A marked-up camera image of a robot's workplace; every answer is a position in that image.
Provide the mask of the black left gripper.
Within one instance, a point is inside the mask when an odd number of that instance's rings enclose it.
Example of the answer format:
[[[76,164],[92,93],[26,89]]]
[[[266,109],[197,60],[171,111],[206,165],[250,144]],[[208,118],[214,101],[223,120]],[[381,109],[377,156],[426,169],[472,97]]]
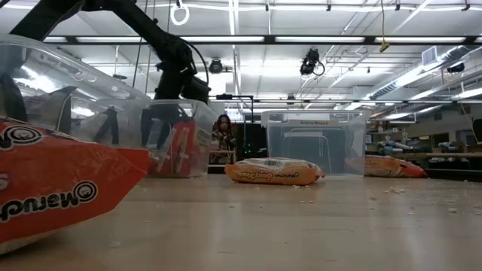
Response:
[[[154,90],[154,100],[158,99],[193,99],[207,103],[210,87],[205,81],[186,72],[165,70],[162,72],[159,84]],[[172,107],[161,107],[158,117],[161,120],[157,148],[160,149],[171,131]],[[146,146],[153,125],[152,110],[142,110],[142,146]]]

